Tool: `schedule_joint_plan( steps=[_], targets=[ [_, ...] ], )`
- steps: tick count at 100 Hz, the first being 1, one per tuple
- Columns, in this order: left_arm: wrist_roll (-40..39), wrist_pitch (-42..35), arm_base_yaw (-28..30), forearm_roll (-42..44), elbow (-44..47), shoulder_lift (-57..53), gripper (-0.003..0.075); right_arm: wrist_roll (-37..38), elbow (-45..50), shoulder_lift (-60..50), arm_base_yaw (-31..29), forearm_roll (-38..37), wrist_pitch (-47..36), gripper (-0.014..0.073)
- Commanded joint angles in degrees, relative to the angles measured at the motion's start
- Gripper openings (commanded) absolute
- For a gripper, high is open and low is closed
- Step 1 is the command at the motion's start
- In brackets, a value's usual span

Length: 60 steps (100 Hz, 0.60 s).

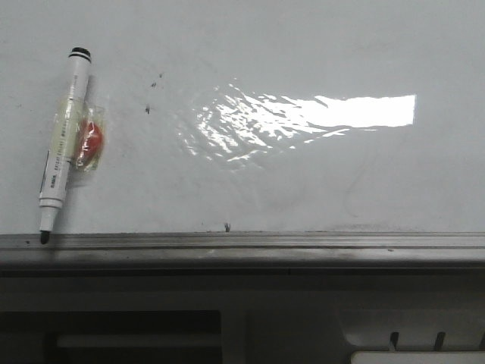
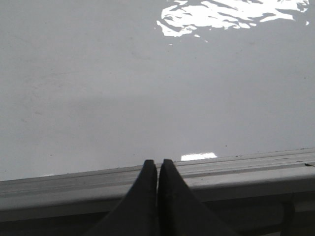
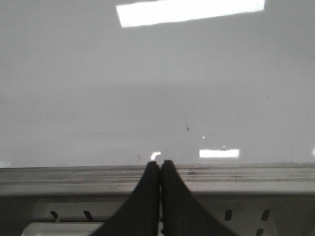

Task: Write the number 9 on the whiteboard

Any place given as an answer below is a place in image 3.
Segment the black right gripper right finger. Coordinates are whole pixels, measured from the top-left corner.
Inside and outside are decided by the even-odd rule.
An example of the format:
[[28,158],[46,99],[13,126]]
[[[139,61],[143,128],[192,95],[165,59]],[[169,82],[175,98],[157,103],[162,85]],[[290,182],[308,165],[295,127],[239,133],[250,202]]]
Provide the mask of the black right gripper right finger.
[[165,236],[234,236],[195,199],[174,163],[165,160],[161,170],[161,202]]

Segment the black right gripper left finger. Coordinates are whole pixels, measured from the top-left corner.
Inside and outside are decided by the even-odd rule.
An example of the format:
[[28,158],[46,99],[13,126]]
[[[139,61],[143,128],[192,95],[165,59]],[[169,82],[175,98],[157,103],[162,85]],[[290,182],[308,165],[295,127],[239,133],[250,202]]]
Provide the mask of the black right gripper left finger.
[[156,236],[159,223],[159,166],[149,162],[137,186],[93,236]]

